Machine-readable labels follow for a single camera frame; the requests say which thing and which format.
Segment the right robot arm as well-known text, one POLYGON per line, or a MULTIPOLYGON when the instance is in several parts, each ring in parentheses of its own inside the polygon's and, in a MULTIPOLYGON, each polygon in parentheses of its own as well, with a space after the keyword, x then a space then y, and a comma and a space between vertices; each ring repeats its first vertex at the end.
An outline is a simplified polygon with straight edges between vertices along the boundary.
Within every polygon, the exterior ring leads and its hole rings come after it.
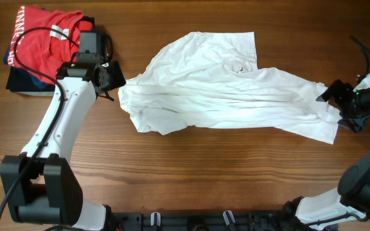
MULTIPOLYGON (((370 79, 356 89, 335 81, 317 100, 334 99, 340 108, 338 124, 360 132, 370 118, 370 79)), ((370 152, 341 176, 337 188, 314 197, 298 197, 279 212, 282 230, 337 230, 339 223, 370 221, 370 152)))

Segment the white t-shirt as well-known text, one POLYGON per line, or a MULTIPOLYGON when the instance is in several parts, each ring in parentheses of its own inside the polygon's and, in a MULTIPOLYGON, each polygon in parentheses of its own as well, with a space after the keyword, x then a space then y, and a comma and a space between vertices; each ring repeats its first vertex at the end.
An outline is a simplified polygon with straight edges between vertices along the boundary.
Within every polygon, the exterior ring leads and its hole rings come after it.
POLYGON ((118 97, 140 133, 274 127, 333 144, 339 111, 317 101, 325 88, 259 68, 252 32, 191 32, 163 47, 118 97))

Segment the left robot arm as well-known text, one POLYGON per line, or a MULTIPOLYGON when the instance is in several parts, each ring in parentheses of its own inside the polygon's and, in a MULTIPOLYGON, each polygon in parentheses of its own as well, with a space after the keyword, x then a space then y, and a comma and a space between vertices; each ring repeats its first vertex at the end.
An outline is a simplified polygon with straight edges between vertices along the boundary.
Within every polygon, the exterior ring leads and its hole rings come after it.
POLYGON ((14 222, 48 225, 50 230, 110 230, 109 206, 89 202, 69 163, 80 127, 97 98, 113 100, 109 91, 126 84, 113 60, 112 39, 82 31, 78 52, 56 70, 55 77, 34 73, 55 85, 51 103, 29 143, 18 156, 0 164, 5 196, 0 222, 8 209, 14 222))

